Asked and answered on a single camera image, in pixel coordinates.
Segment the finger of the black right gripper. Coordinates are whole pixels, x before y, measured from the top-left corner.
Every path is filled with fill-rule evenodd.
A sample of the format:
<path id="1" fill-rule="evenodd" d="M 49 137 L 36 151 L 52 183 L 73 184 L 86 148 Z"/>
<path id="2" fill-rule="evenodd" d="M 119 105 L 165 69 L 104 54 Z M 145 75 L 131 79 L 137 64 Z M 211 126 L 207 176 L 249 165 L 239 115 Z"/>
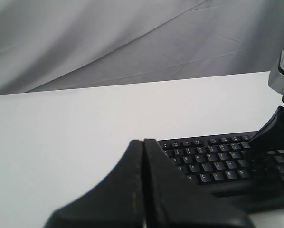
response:
<path id="1" fill-rule="evenodd" d="M 277 107 L 269 121 L 250 139 L 251 152 L 247 154 L 252 164 L 273 164 L 268 151 L 283 147 L 284 108 Z"/>

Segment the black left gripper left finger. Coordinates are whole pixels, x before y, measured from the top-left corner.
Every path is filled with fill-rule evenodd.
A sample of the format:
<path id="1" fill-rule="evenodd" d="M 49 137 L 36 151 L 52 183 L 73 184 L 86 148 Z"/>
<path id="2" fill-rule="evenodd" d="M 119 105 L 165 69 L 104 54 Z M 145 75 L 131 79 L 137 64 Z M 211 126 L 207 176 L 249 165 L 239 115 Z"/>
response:
<path id="1" fill-rule="evenodd" d="M 143 143 L 133 140 L 112 171 L 93 189 L 55 210 L 47 228 L 142 228 Z"/>

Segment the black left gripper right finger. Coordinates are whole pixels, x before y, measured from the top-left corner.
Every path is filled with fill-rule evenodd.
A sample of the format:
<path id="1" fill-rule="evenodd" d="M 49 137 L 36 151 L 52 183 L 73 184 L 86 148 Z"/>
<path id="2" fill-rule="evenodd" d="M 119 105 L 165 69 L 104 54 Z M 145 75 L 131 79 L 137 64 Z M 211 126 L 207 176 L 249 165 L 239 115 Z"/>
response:
<path id="1" fill-rule="evenodd" d="M 242 210 L 180 173 L 155 139 L 143 142 L 143 194 L 150 228 L 253 228 Z"/>

